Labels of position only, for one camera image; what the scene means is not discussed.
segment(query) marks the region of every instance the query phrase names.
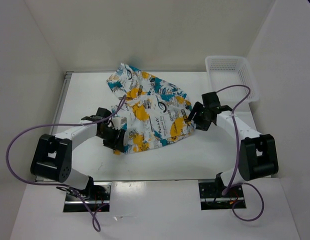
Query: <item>white tabletop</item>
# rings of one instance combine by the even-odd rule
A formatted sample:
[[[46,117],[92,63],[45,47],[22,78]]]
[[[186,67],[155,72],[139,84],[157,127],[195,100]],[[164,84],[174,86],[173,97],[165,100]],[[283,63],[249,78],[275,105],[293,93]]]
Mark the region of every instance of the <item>white tabletop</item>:
[[[63,213],[65,192],[27,185],[10,240],[299,240],[278,178],[251,181],[264,197],[263,215],[237,219],[230,209],[201,210],[198,181],[113,182],[109,212]],[[244,185],[243,218],[261,209],[257,193]]]
[[[118,104],[106,80],[111,72],[73,73],[64,103],[59,107],[59,123],[78,123],[84,116],[96,113],[98,107],[110,109]],[[206,72],[151,72],[185,90],[190,101],[202,102],[210,91]],[[255,128],[248,104],[236,113]],[[54,133],[67,127],[58,127]],[[72,153],[72,167],[96,181],[143,181],[211,179],[235,164],[235,141],[222,129],[211,125],[207,132],[193,135],[175,144],[135,154],[115,155],[93,137]]]
[[[193,104],[209,92],[203,72],[152,74],[184,89]],[[76,123],[98,107],[116,104],[118,100],[105,82],[109,75],[73,74],[59,121]],[[248,105],[237,115],[255,127]],[[215,126],[147,152],[117,156],[94,137],[73,153],[73,167],[95,180],[208,179],[233,167],[234,162],[235,141]],[[265,201],[264,214],[255,222],[236,219],[230,209],[201,210],[197,180],[113,182],[110,210],[97,214],[100,233],[94,231],[87,212],[63,213],[65,192],[53,186],[27,185],[10,239],[298,240],[280,180],[260,178],[252,183]],[[247,209],[236,211],[252,218],[260,211],[261,200],[249,186],[244,185],[243,191]]]

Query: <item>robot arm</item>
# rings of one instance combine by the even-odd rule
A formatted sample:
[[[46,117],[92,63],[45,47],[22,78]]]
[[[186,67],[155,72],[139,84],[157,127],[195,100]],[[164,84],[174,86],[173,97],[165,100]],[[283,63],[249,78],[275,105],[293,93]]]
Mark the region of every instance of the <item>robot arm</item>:
[[[43,134],[35,150],[30,167],[33,175],[66,184],[89,196],[94,188],[92,177],[72,168],[72,151],[94,136],[103,139],[103,145],[113,150],[124,152],[124,129],[110,127],[110,120],[90,125],[112,113],[105,108],[98,108],[96,115],[86,116],[80,126],[72,127],[55,135]]]
[[[232,109],[221,106],[216,92],[202,95],[203,104],[196,102],[188,120],[193,120],[196,129],[207,131],[211,125],[224,129],[236,139]],[[276,174],[279,170],[275,140],[270,134],[263,135],[252,129],[234,115],[240,142],[239,166],[233,183],[242,183]],[[218,174],[224,186],[230,182],[234,168]]]

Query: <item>metal plate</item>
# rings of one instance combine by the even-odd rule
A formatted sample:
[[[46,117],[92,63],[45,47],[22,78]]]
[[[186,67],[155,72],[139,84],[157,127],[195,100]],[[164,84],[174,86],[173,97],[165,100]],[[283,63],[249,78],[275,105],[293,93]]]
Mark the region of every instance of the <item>metal plate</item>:
[[[112,182],[94,182],[94,185],[99,185],[105,189],[105,192],[102,194],[102,199],[90,198],[85,201],[89,209],[93,212],[102,204],[105,205],[100,212],[109,212],[110,211],[110,198],[111,198],[111,186]],[[82,201],[73,195],[66,193],[65,203],[64,203],[64,213],[77,213],[77,212],[87,212],[87,209],[83,205]]]
[[[239,202],[235,205],[235,209],[246,208],[241,186],[232,188],[226,196],[222,196],[217,192],[214,179],[209,179],[198,181],[198,189],[202,210],[231,209],[237,201]]]

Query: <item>crumpled plastic bag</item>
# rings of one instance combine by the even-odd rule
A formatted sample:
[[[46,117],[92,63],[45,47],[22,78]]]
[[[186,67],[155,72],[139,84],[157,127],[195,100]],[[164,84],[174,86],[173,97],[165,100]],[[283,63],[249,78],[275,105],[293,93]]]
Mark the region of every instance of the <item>crumpled plastic bag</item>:
[[[187,120],[191,102],[176,85],[123,63],[106,82],[118,99],[126,95],[116,115],[122,119],[116,127],[126,130],[125,154],[161,148],[194,131],[195,125]]]

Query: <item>white basket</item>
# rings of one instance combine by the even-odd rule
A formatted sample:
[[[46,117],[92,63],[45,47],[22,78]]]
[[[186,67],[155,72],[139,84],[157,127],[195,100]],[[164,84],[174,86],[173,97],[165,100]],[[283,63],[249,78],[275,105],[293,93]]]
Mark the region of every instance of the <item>white basket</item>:
[[[212,90],[230,85],[242,84],[250,88],[251,92],[246,102],[255,102],[260,98],[251,66],[246,58],[241,56],[208,56],[205,58],[208,81]],[[222,101],[238,102],[243,99],[248,90],[244,87],[231,87],[218,93]]]

